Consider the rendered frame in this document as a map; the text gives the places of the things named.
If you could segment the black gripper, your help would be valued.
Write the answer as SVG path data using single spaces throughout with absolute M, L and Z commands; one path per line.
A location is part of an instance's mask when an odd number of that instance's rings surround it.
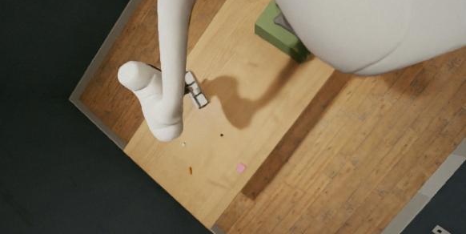
M 184 95 L 190 93 L 191 91 L 193 91 L 194 89 L 192 89 L 193 87 L 190 87 L 188 84 L 186 84 L 185 82 L 185 88 L 184 88 Z

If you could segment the pink flat block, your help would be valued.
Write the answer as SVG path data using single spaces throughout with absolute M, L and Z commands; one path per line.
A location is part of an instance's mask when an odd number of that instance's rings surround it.
M 246 166 L 243 165 L 242 163 L 236 168 L 237 171 L 239 171 L 240 173 L 244 170 Z

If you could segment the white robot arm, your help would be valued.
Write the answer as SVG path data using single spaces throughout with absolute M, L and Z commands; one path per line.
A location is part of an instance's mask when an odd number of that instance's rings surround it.
M 187 43 L 195 1 L 158 0 L 162 70 L 130 61 L 118 72 L 119 82 L 139 98 L 151 132 L 163 142 L 183 132 Z M 344 74 L 382 75 L 466 46 L 466 0 L 275 1 L 281 12 L 274 24 Z

